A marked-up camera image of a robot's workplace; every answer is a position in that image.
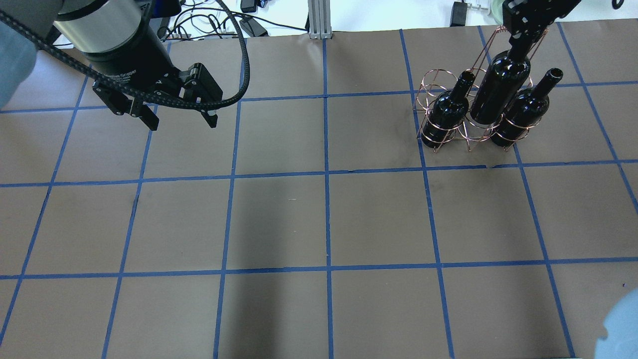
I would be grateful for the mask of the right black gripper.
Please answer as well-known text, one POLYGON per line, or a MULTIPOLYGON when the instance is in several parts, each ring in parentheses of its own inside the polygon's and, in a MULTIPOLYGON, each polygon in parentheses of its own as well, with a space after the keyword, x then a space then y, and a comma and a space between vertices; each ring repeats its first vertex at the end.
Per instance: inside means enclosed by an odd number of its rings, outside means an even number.
POLYGON ((565 18, 580 0, 504 0, 503 26, 510 39, 538 38, 557 18, 565 18))

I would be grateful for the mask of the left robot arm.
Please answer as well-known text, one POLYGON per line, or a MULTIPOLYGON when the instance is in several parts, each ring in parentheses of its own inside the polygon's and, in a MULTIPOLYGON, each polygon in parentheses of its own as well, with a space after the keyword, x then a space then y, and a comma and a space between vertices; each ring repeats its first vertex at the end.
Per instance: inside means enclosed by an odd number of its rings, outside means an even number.
POLYGON ((1 104, 33 71, 36 45, 9 26, 7 17, 52 44, 64 35, 105 77, 152 95, 187 102, 217 102, 222 89, 201 63, 176 68, 150 27, 152 0, 3 0, 1 2, 1 104))

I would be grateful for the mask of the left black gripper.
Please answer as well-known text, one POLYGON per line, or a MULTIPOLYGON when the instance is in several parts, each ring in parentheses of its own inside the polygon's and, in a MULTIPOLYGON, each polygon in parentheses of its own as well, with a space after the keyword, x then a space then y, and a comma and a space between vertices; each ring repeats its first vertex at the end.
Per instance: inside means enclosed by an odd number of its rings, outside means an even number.
MULTIPOLYGON (((123 74, 123 84, 154 96, 171 96, 185 102, 218 102, 222 100, 223 90, 201 63, 195 63, 186 71, 173 67, 160 70, 158 74, 146 75, 141 71, 123 74)), ((141 120, 150 129, 157 131, 159 118, 139 96, 127 96, 119 89, 108 86, 98 80, 93 85, 94 93, 116 115, 129 114, 141 120)), ((216 110, 200 110, 201 116, 211 129, 216 129, 218 115, 216 110)))

